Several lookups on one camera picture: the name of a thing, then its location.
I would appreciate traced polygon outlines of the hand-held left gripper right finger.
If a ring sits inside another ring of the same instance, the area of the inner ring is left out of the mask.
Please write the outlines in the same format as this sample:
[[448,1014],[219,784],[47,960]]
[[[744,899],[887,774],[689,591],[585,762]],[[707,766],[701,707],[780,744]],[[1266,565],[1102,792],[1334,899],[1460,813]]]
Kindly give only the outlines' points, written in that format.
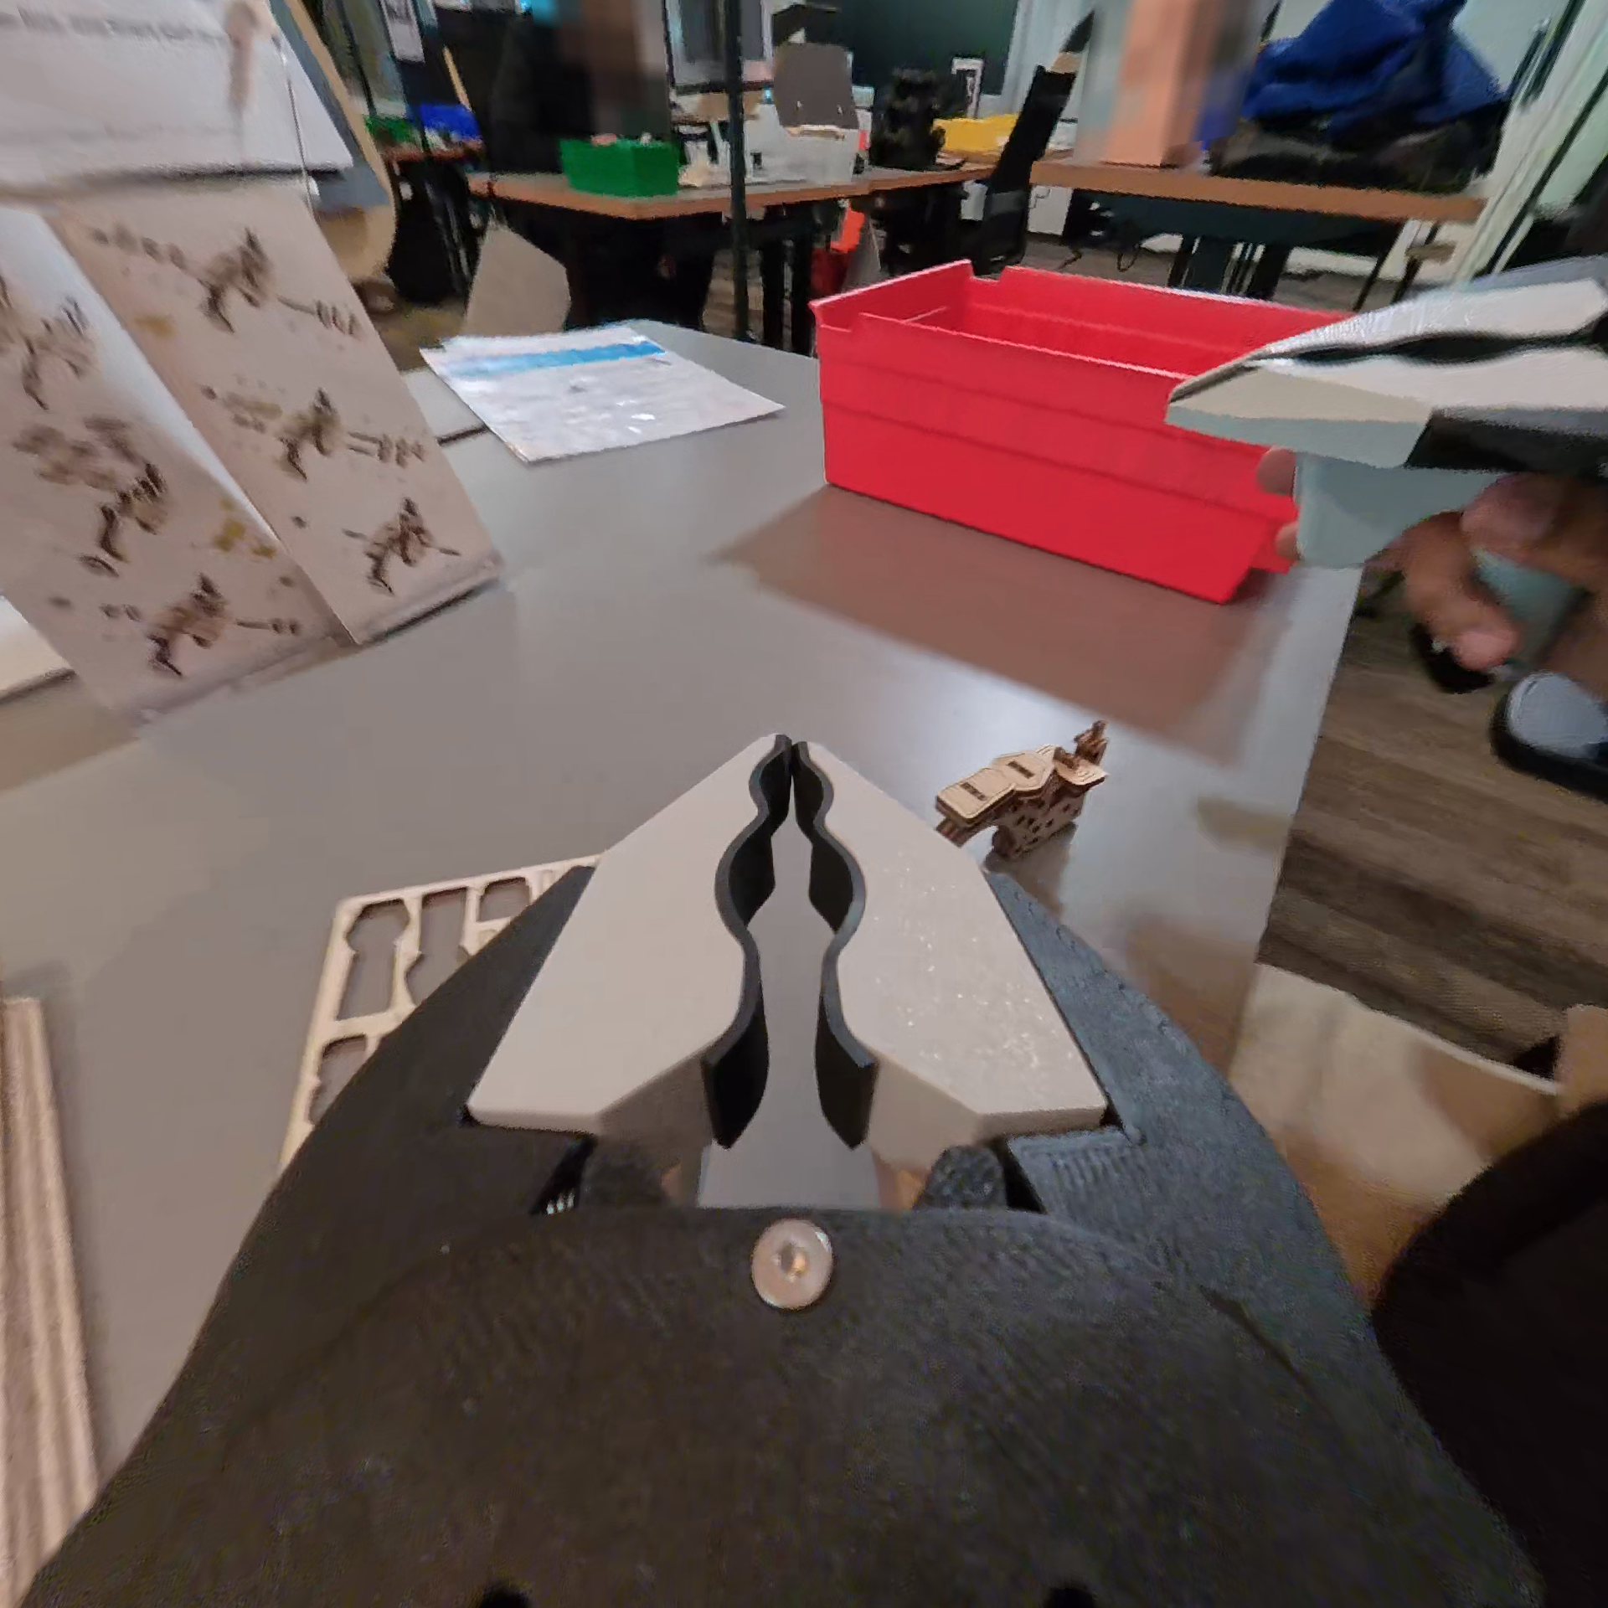
[[1109,1101],[975,858],[816,741],[793,747],[793,815],[832,933],[820,1111],[878,1191],[919,1193],[951,1149],[1102,1126]]

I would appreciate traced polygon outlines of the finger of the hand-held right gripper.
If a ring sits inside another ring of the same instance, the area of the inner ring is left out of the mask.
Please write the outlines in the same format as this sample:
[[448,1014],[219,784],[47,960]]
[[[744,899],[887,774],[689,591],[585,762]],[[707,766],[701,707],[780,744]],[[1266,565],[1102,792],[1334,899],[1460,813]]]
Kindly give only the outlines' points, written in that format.
[[1579,256],[1400,302],[1256,351],[1259,371],[1451,371],[1509,359],[1606,359],[1606,259]]
[[1606,468],[1602,340],[1266,348],[1180,385],[1170,426],[1372,468]]

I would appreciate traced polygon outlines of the small wooden animal model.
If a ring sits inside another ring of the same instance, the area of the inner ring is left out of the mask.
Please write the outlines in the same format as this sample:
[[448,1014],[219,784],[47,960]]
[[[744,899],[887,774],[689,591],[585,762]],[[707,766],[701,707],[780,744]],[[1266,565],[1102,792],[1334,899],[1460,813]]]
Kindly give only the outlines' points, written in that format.
[[991,833],[994,856],[1021,858],[1078,820],[1106,779],[1108,723],[1098,717],[1069,748],[1045,744],[999,753],[935,795],[935,829],[957,847]]

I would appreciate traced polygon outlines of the grey desk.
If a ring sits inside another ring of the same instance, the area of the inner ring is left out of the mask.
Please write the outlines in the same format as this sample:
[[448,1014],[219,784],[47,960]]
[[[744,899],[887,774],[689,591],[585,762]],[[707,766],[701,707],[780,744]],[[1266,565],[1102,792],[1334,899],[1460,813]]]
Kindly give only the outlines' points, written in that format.
[[1231,1054],[1357,576],[1211,604],[828,487],[813,362],[665,342],[781,411],[545,466],[458,438],[497,585],[141,728],[1,706],[1,980],[47,1018],[99,1475],[269,1191],[335,904],[602,852],[760,735],[930,820],[1108,719],[1014,875]]

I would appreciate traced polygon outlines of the wooden background table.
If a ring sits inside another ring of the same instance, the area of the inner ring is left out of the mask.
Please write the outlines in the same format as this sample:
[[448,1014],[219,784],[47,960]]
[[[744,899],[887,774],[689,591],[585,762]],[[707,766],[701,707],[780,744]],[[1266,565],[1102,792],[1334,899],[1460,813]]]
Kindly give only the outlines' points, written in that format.
[[760,182],[738,192],[680,187],[650,195],[584,192],[556,171],[472,171],[468,192],[494,205],[548,205],[561,212],[626,222],[717,214],[728,222],[734,253],[734,338],[747,340],[751,334],[748,251],[756,251],[765,260],[760,269],[760,342],[780,348],[786,334],[793,354],[813,354],[810,256],[816,211],[823,204],[863,204],[902,189],[979,182],[994,167],[994,155],[941,158],[933,170],[874,164],[847,179]]
[[1427,259],[1444,259],[1439,230],[1475,225],[1481,193],[1357,189],[1222,176],[1204,170],[1076,162],[1055,152],[1033,162],[1033,183],[1067,189],[1124,218],[1140,236],[1177,236],[1170,290],[1271,302],[1295,251],[1329,251],[1363,230],[1395,230],[1362,283],[1363,311],[1386,263],[1400,253],[1402,299]]

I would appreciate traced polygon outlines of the red plastic bin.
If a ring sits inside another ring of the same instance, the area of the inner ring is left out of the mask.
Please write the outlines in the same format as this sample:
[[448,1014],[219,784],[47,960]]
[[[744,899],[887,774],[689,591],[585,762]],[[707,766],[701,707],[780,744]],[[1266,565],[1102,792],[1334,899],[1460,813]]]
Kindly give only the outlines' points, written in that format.
[[830,486],[1226,602],[1283,573],[1261,450],[1165,420],[1185,381],[1338,322],[1246,296],[947,263],[813,304]]

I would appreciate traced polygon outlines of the person's grey shoe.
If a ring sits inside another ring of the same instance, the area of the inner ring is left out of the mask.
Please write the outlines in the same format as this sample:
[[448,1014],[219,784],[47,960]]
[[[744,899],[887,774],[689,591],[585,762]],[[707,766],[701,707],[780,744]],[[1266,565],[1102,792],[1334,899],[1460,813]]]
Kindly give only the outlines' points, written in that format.
[[1567,674],[1515,680],[1493,710],[1490,747],[1515,773],[1606,802],[1606,698]]

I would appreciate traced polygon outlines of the cardboard box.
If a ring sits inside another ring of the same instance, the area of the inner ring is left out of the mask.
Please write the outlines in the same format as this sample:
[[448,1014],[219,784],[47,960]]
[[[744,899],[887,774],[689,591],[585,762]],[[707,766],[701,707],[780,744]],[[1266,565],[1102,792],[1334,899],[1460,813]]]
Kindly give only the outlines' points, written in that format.
[[1226,1081],[1370,1307],[1410,1240],[1471,1179],[1606,1106],[1606,1010],[1564,1012],[1542,1076],[1259,963]]

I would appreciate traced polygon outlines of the black bag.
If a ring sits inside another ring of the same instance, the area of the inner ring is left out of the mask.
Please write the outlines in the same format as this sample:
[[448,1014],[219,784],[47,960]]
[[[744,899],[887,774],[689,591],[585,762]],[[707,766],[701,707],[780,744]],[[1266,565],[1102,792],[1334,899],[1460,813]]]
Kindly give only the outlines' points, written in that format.
[[950,112],[951,90],[951,73],[896,67],[874,97],[871,167],[933,170],[942,151],[942,132],[935,125],[941,114]]

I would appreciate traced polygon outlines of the grey cardboard panel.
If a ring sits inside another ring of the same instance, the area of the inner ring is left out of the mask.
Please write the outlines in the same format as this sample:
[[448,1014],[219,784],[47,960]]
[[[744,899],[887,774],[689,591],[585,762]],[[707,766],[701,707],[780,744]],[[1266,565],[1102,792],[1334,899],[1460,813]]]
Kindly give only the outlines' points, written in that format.
[[784,41],[773,49],[773,104],[784,132],[859,129],[852,52],[835,43]]

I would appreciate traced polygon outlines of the black metal pole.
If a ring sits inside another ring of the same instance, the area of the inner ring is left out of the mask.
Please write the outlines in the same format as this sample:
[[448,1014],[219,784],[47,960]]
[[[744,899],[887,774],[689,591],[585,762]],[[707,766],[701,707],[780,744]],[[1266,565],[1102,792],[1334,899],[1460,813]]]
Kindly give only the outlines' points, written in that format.
[[742,49],[742,1],[720,1],[717,35],[723,84],[728,90],[728,189],[729,253],[734,292],[734,340],[751,342],[748,308],[748,151],[747,151],[747,71]]

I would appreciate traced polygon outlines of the printed paper sheet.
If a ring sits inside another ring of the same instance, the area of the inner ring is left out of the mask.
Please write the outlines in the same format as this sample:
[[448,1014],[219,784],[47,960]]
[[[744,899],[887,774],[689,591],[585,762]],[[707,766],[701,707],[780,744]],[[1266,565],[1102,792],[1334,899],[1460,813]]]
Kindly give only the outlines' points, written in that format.
[[455,334],[421,356],[523,463],[655,444],[784,409],[626,322]]

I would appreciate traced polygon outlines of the pale ribbed board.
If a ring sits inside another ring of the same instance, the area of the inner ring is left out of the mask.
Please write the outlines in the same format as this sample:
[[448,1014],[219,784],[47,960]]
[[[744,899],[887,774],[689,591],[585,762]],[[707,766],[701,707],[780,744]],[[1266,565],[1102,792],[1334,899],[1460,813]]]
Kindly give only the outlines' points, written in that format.
[[97,1489],[67,1164],[43,1004],[1,1000],[1,1602]]

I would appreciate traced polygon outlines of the green plastic bin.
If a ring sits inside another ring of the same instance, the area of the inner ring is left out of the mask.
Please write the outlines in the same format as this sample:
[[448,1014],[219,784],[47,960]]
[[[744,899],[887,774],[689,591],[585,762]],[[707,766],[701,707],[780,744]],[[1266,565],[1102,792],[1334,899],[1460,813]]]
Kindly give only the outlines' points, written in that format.
[[578,193],[662,199],[680,189],[683,155],[665,138],[561,138],[560,171]]

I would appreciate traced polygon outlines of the empty plywood cutout frame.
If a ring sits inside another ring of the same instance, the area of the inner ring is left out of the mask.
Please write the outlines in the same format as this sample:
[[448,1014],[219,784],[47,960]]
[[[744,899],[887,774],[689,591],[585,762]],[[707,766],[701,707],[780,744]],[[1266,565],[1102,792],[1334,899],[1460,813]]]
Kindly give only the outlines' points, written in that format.
[[595,854],[352,895],[335,906],[278,1164],[439,984]]

